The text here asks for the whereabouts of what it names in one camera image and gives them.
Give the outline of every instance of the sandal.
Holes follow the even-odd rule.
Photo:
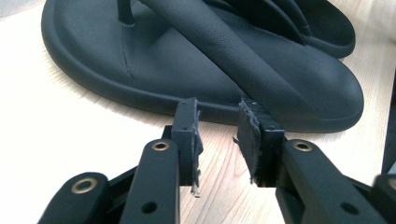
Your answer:
[[[220,1],[48,0],[42,35],[77,83],[144,110],[174,114],[196,97],[201,119],[235,124],[244,93],[304,133],[345,130],[363,110],[342,63],[257,29]]]

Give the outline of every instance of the wood grain surface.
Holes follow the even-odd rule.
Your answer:
[[[396,65],[396,1],[331,2],[357,33],[343,63],[363,88],[363,116],[341,133],[287,136],[312,141],[345,175],[371,184],[381,169]],[[44,47],[42,7],[0,19],[0,223],[36,223],[74,175],[111,179],[136,166],[144,145],[173,120],[111,102],[65,75]],[[181,188],[181,223],[283,223],[275,191],[250,185],[236,130],[200,122],[201,198]]]

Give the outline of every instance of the wooden table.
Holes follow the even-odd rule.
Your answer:
[[[332,0],[352,21],[356,49],[343,62],[365,96],[359,123],[341,133],[288,133],[317,144],[345,175],[380,172],[396,65],[396,1]],[[35,223],[70,177],[113,178],[173,118],[113,103],[66,76],[40,34],[43,5],[0,19],[0,223]],[[182,223],[282,223],[273,189],[249,183],[236,127],[200,122],[201,198],[181,188]]]

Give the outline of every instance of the metal screw head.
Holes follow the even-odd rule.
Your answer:
[[[169,144],[167,144],[166,142],[157,142],[154,145],[152,145],[151,148],[156,151],[165,151],[166,149],[169,148]]]
[[[304,152],[308,152],[308,151],[312,151],[312,147],[304,142],[296,142],[294,143],[294,148],[300,151],[304,151]]]
[[[89,185],[87,187],[83,187],[82,184],[88,183]],[[98,184],[98,181],[94,178],[87,177],[80,179],[78,182],[76,182],[73,187],[72,187],[72,192],[75,194],[82,194],[91,191],[96,187]]]

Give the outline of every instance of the bolt hole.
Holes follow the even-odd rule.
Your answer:
[[[156,151],[164,151],[168,148],[169,148],[169,144],[167,144],[165,142],[159,142],[152,146],[152,149],[154,149]]]
[[[79,185],[77,185],[77,189],[79,189],[79,190],[88,189],[91,185],[92,185],[91,181],[84,181],[84,182],[80,183]]]
[[[157,210],[157,204],[154,202],[145,203],[142,206],[142,212],[145,214],[151,214]]]
[[[351,215],[357,215],[359,213],[359,209],[351,203],[341,203],[341,207]]]
[[[306,144],[306,143],[302,143],[302,142],[295,143],[295,144],[294,144],[294,147],[295,147],[296,149],[300,150],[300,151],[311,151],[311,150],[312,150],[312,147],[311,147],[311,146],[309,146],[309,145]]]

